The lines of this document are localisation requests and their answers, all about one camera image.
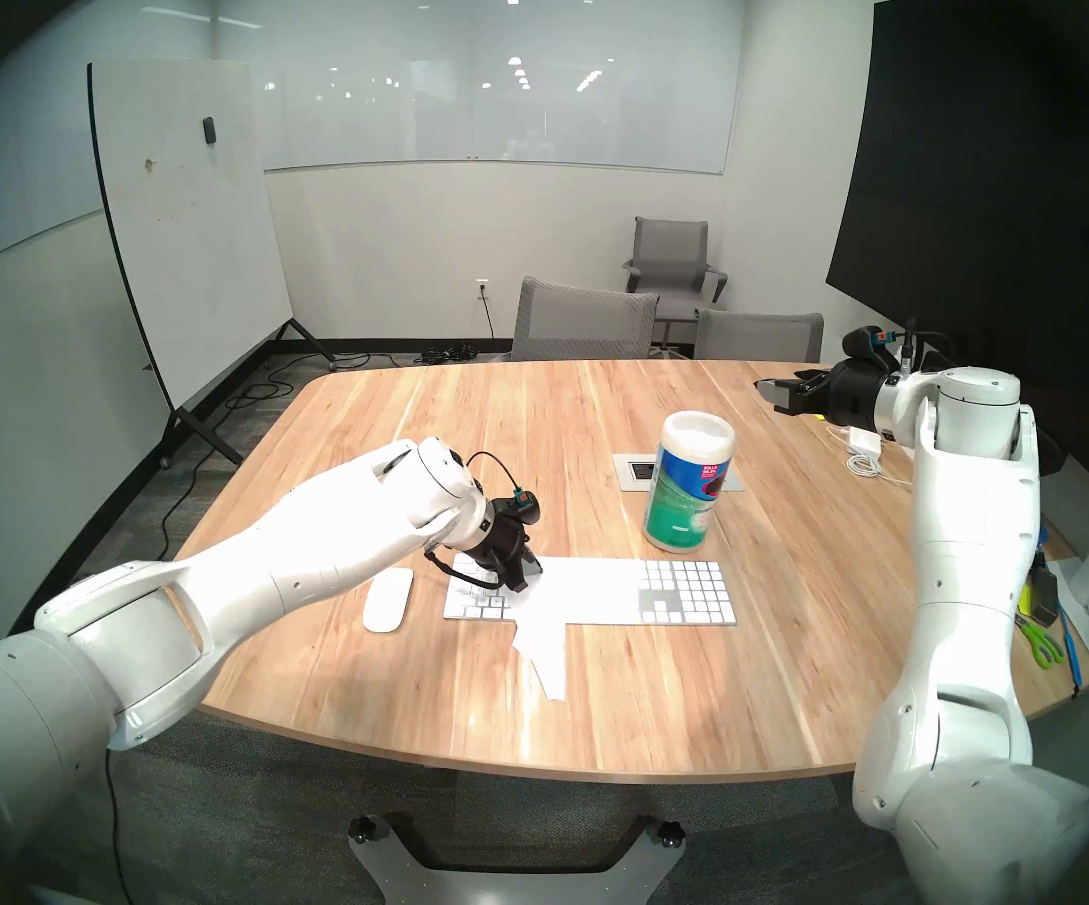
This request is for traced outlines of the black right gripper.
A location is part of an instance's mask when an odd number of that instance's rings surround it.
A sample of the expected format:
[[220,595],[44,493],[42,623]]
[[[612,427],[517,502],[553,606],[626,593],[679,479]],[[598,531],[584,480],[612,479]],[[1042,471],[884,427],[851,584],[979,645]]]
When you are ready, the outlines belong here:
[[829,370],[828,399],[808,395],[824,386],[825,374],[797,374],[795,378],[766,378],[754,386],[763,398],[781,398],[776,413],[788,416],[824,416],[829,424],[878,432],[874,409],[881,391],[881,366],[861,358],[846,358]]

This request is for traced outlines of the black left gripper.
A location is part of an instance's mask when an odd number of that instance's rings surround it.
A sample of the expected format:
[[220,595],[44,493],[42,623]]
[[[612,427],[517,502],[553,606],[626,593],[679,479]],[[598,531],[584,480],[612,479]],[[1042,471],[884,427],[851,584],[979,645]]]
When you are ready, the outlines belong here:
[[489,502],[486,505],[479,531],[482,539],[464,551],[484,571],[493,574],[493,579],[458,572],[458,577],[484,590],[507,589],[524,591],[527,580],[540,577],[543,567],[529,547],[527,526],[540,519],[537,502]]

